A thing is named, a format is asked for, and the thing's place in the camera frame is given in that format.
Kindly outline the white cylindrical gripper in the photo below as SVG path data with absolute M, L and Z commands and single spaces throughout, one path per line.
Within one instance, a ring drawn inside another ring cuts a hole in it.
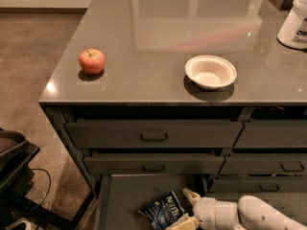
M 184 214 L 166 230 L 241 230 L 238 205 L 235 202 L 219 201 L 213 197 L 202 197 L 187 188 L 184 196 L 193 206 L 193 217 Z

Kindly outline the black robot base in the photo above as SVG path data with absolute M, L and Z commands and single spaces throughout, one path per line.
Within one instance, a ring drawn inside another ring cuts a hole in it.
M 39 225 L 50 223 L 59 230 L 75 230 L 94 195 L 89 193 L 75 216 L 69 220 L 34 203 L 12 188 L 12 183 L 28 169 L 40 148 L 17 131 L 0 130 L 0 195 L 16 208 L 22 217 Z

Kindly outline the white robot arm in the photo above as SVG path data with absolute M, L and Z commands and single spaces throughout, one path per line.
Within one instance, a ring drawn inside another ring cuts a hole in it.
M 253 195 L 229 202 L 201 197 L 186 188 L 182 192 L 192 205 L 193 216 L 184 214 L 166 230 L 307 230 Z

